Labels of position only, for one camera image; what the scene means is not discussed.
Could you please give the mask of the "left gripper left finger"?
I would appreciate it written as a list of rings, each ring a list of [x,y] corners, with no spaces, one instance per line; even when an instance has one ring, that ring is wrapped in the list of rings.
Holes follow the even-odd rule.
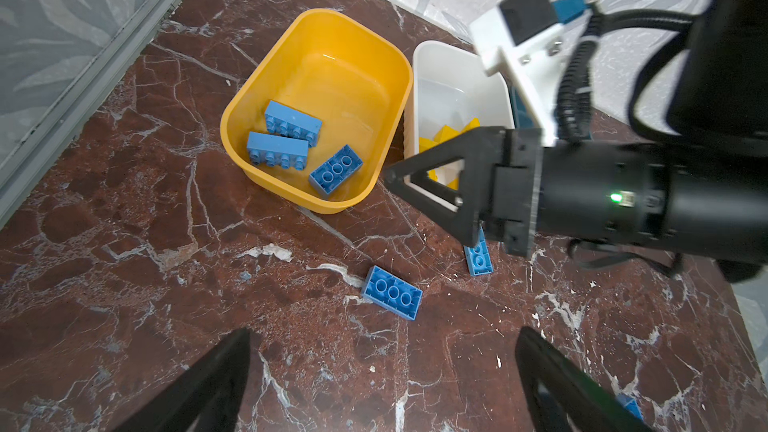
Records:
[[[250,368],[250,330],[226,335],[118,431],[233,431]]]

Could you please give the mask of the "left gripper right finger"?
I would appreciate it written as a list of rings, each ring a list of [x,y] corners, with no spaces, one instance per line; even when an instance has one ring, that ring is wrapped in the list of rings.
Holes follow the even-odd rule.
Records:
[[[536,431],[650,429],[535,329],[520,330],[515,359]]]

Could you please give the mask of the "blue lego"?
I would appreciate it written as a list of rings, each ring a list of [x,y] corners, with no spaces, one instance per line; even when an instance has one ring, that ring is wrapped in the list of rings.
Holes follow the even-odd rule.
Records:
[[[322,197],[329,197],[362,165],[358,154],[345,145],[309,174],[309,183]]]
[[[414,321],[423,291],[379,266],[372,266],[361,289],[362,296],[409,321]]]
[[[254,166],[279,166],[302,171],[307,165],[309,143],[303,139],[250,132],[246,150]]]
[[[264,117],[268,133],[305,140],[310,148],[317,145],[323,124],[320,119],[275,101],[269,102]]]
[[[469,273],[473,277],[487,275],[494,271],[482,228],[478,230],[478,241],[474,247],[465,247]]]

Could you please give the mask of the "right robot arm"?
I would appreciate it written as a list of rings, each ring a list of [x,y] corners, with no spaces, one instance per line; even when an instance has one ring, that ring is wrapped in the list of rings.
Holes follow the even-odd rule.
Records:
[[[569,238],[601,269],[652,261],[673,276],[685,255],[714,259],[729,282],[767,262],[767,0],[710,0],[700,14],[655,9],[589,19],[568,60],[566,0],[503,0],[472,23],[485,71],[513,83],[530,128],[483,126],[384,174],[386,187],[463,245],[481,238],[529,257],[538,233]],[[634,144],[591,137],[590,65],[601,39],[626,29],[671,38],[638,73],[627,117]]]

